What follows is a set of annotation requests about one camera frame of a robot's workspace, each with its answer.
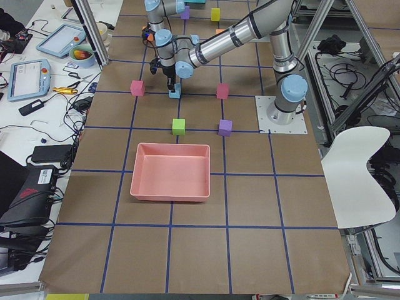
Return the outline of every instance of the yellow tool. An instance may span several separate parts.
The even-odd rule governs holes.
[[[52,91],[65,95],[74,95],[78,93],[77,89],[71,89],[69,87],[54,87]]]

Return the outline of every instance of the pink tray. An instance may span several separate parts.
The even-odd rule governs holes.
[[[210,147],[141,142],[131,195],[139,200],[204,202],[210,196]]]

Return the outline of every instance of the blue framed tablet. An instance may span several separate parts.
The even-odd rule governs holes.
[[[85,39],[86,33],[82,28],[63,24],[40,42],[36,49],[62,58],[69,54],[72,47],[81,44]]]
[[[50,64],[47,59],[17,62],[11,65],[8,101],[41,97],[50,88]]]

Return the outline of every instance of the white mounting plate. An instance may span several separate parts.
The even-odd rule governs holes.
[[[276,96],[256,96],[258,128],[260,133],[285,133],[285,134],[307,134],[306,123],[303,114],[295,115],[293,122],[288,125],[278,125],[267,117],[268,106],[275,101]]]

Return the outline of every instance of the white desk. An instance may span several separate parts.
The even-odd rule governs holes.
[[[32,21],[37,19],[45,19],[49,21],[49,24],[44,28],[47,31],[53,31],[58,28],[64,21],[61,21],[56,17],[56,14],[51,10],[50,5],[56,5],[57,10],[62,14],[66,11],[66,7],[61,0],[44,0],[42,5],[37,10],[36,14],[32,17],[27,27],[29,27]],[[104,21],[110,24],[116,24],[119,11],[121,9],[122,0],[103,0],[103,1],[91,1],[91,7],[93,10],[94,17],[96,21]],[[33,29],[40,31],[40,28],[43,26],[44,22],[38,21]],[[39,52],[36,50],[36,45],[40,43],[44,36],[32,32],[34,37],[27,45],[27,48],[22,54],[15,54],[10,60],[5,63],[0,64],[0,72],[3,73],[3,76],[8,80],[9,72],[11,68],[11,64],[17,63],[20,61],[30,61],[38,58],[46,58],[51,65],[51,87],[50,92],[47,96],[44,96],[40,99],[48,99],[50,98],[54,92],[51,92],[53,87],[59,86],[68,86],[78,79],[68,77],[67,72],[63,71],[64,65],[68,62],[68,58],[57,58],[43,52]],[[4,60],[7,60],[11,57],[11,54],[8,54]],[[93,76],[87,78],[90,81],[97,73],[100,72],[100,68],[97,64],[88,68],[77,70],[81,77],[93,74]],[[86,82],[82,82],[77,88],[79,92],[86,86]],[[71,130],[65,126],[63,123],[63,116],[66,112],[66,100],[62,96],[56,96],[51,99],[49,102],[45,104],[45,107],[26,116],[22,117],[18,111],[18,109],[37,98],[27,99],[23,101],[17,102],[9,102],[7,100],[7,89],[3,89],[4,93],[3,99],[0,101],[0,128],[14,124],[20,126],[32,126],[40,131],[44,131],[45,133],[50,134],[54,139],[59,141],[66,139],[68,136],[72,134]],[[0,129],[2,132],[6,133],[5,137],[0,140],[0,150],[6,153],[8,156],[12,157],[14,160],[25,165],[25,159],[30,154],[32,154],[35,146],[43,145],[41,144],[41,139],[44,138],[47,140],[46,145],[60,144],[60,142],[56,142],[51,140],[45,134],[41,134],[32,129],[26,128],[17,128],[10,127],[7,129]],[[62,144],[71,144],[72,140],[68,139]],[[68,183],[68,176],[64,176],[61,179],[58,179],[57,186],[60,187],[63,191],[65,190]],[[53,221],[56,221],[58,217],[58,212],[61,207],[61,204],[54,204],[52,206],[50,218]],[[42,243],[39,247],[42,249],[46,244]],[[44,261],[32,263],[27,266],[27,268],[23,271],[14,272],[5,276],[0,277],[0,284],[13,284],[13,283],[30,283],[33,281],[37,281],[43,268]],[[24,295],[23,299],[38,299],[38,295],[32,295],[29,297],[28,295]]]

